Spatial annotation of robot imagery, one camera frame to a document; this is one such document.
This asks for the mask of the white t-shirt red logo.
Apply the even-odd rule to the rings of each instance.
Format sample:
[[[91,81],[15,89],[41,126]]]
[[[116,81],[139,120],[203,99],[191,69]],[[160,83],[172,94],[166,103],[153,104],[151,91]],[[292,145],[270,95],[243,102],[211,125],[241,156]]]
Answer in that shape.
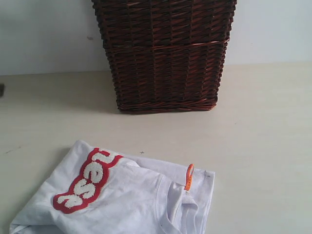
[[[202,234],[214,172],[77,141],[9,226],[12,234]]]

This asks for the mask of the dark brown wicker basket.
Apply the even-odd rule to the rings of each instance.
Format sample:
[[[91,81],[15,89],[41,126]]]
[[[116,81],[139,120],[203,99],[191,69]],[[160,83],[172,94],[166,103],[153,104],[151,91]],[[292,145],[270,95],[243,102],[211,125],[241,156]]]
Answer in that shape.
[[[124,113],[216,106],[235,0],[95,0],[117,107]]]

